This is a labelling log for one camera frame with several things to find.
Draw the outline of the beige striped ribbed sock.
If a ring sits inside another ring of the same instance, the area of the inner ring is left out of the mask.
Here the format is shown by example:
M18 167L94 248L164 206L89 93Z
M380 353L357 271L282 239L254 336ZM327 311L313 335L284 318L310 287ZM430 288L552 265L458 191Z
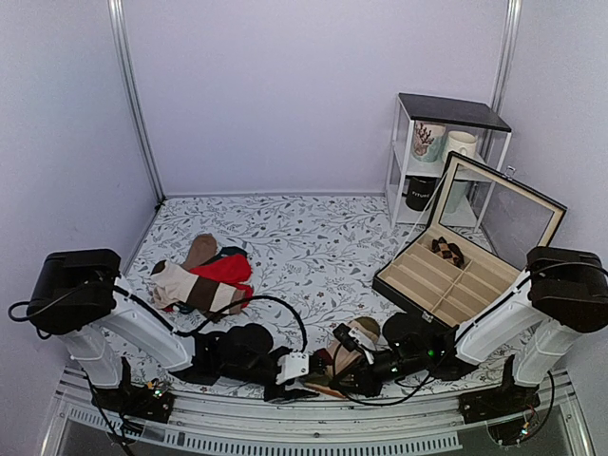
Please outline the beige striped ribbed sock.
M380 326L375 319L359 316L351 320L347 326L364 334L371 342L370 347L375 348L380 336ZM331 388L330 383L338 373L358 361L362 354L358 351L348 351L345 348L336 352L338 345L339 341L334 337L326 348L319 349L312 354L310 361L315 368L311 368L310 373L304 378L303 384L310 390L345 399L341 392Z

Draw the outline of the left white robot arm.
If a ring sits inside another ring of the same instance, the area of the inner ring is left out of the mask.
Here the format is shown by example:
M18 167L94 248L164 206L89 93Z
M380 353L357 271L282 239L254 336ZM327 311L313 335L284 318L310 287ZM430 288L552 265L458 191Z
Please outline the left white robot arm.
M188 384L212 386L226 377L262 386L265 401L271 403L316 397L314 391L293 386L309 372L304 349L276 348L258 324L227 332L180 331L128 290L120 262L109 249L49 254L31 298L10 305L9 319L60 338L92 385L121 412L134 411L141 404L141 392L129 382L130 367L107 344L104 330Z

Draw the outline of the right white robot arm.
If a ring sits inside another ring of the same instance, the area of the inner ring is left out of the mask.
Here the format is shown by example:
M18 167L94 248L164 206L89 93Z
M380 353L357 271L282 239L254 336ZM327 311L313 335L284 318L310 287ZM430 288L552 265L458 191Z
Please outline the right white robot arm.
M505 379L491 394L491 406L510 414L527 399L545 374L584 334L607 325L607 272L593 253L535 247L525 270L478 315L444 333L416 328L405 313L382 328L389 346L376 351L340 325L337 352L360 358L334 370L332 389L347 398L375 397L385 384L419 371L454 381L475 371L486 358L522 331L534 327L533 341L503 366Z

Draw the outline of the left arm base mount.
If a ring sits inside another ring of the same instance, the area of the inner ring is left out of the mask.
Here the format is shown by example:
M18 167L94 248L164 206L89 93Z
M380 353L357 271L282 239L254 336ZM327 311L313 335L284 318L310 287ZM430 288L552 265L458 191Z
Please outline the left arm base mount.
M154 378L143 386L131 381L131 367L122 357L122 376L115 389L92 388L92 404L101 409L117 412L121 418L141 418L167 424L173 410L175 396L170 384Z

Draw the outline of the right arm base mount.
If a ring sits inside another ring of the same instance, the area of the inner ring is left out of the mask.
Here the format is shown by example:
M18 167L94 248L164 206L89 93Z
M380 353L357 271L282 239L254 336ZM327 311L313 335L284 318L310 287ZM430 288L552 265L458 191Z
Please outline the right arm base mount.
M521 413L518 422L491 425L488 434L500 447L514 447L530 441L545 427L555 404L556 385L549 371L551 385L549 406L543 418L537 407L541 404L539 387L521 387L515 384L513 365L515 356L507 358L503 365L502 383L498 387L463 393L458 397L458 410L466 424L479 423Z

